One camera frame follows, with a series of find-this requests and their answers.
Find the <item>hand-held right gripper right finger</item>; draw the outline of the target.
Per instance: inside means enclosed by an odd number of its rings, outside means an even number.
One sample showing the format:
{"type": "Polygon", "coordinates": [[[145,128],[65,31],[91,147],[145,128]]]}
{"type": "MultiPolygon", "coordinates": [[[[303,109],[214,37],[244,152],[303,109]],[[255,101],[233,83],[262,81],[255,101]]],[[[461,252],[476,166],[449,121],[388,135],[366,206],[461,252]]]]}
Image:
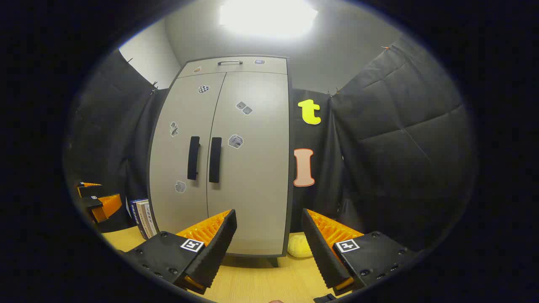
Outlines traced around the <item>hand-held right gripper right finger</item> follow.
{"type": "Polygon", "coordinates": [[[302,228],[322,279],[335,295],[388,280],[416,258],[416,251],[379,231],[363,234],[306,208],[302,228]]]}

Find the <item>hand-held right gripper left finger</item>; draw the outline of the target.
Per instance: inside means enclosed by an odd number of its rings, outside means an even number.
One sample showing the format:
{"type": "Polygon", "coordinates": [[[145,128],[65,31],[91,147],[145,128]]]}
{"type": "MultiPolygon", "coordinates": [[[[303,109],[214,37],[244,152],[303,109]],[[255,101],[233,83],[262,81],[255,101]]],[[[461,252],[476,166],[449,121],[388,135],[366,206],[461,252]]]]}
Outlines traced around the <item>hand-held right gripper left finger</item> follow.
{"type": "Polygon", "coordinates": [[[148,274],[203,295],[212,286],[237,230],[230,209],[176,234],[161,231],[120,255],[148,274]]]}

